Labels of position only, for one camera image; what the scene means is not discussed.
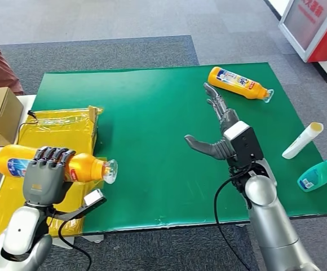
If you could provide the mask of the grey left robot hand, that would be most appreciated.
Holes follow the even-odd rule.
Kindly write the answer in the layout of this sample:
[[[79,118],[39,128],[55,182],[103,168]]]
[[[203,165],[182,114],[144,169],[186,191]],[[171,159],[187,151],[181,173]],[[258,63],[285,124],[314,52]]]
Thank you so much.
[[[68,148],[41,147],[30,160],[23,184],[25,204],[52,206],[64,200],[72,183],[66,169],[76,152]]]

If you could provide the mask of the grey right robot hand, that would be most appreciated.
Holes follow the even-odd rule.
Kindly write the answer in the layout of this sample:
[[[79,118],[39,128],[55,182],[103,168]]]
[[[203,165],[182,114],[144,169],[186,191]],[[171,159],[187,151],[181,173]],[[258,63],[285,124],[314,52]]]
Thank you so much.
[[[197,141],[191,135],[185,135],[185,140],[193,150],[217,160],[226,160],[234,155],[234,151],[224,138],[224,133],[239,121],[237,114],[235,110],[228,108],[224,98],[213,86],[205,82],[203,87],[206,93],[209,96],[207,103],[212,106],[219,122],[221,139],[216,143],[207,143]]]

